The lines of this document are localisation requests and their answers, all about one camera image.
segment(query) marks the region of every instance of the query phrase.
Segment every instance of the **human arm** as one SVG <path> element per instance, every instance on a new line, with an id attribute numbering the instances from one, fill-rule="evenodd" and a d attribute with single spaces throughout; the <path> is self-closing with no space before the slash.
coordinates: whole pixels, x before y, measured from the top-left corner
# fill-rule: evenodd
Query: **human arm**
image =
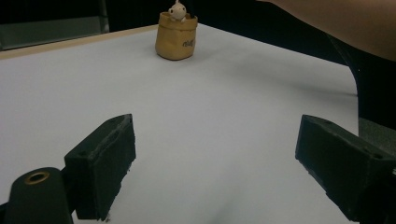
<path id="1" fill-rule="evenodd" d="M 396 62 L 396 0 L 259 0 L 349 45 Z"/>

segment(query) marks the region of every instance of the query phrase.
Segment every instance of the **toy head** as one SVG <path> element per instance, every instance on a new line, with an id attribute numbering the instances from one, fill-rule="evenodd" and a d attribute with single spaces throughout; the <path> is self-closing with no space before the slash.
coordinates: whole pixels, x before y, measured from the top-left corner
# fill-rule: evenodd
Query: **toy head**
<path id="1" fill-rule="evenodd" d="M 181 20 L 186 16 L 186 8 L 183 6 L 183 4 L 179 3 L 178 0 L 176 0 L 176 3 L 172 5 L 171 8 L 169 8 L 169 14 L 171 14 L 171 17 Z"/>

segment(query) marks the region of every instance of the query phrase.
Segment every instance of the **burlap sack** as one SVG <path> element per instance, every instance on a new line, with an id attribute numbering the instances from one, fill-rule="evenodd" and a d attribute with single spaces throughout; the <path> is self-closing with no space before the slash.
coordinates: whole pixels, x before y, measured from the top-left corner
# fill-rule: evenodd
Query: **burlap sack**
<path id="1" fill-rule="evenodd" d="M 170 14 L 162 12 L 158 23 L 155 50 L 160 56 L 169 60 L 181 60 L 194 53 L 197 17 L 191 18 L 187 13 L 184 22 L 171 21 Z"/>

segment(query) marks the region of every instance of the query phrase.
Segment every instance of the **figurine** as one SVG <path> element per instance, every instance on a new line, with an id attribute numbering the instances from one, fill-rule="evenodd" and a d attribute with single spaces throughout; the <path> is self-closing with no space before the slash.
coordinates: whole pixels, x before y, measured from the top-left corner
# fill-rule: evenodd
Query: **figurine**
<path id="1" fill-rule="evenodd" d="M 168 11 L 171 14 L 171 21 L 184 22 L 186 20 L 186 8 L 178 0 L 176 0 L 175 4 Z"/>

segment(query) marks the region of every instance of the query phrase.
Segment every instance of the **white table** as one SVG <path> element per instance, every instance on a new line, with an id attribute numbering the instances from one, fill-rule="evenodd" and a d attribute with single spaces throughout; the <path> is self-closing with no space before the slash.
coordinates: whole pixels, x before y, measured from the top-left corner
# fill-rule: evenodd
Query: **white table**
<path id="1" fill-rule="evenodd" d="M 62 169 L 102 122 L 132 113 L 137 159 L 111 223 L 348 223 L 294 159 L 302 114 L 357 133 L 347 67 L 202 24 L 194 55 L 172 62 L 155 38 L 0 61 L 0 203 L 17 177 Z"/>

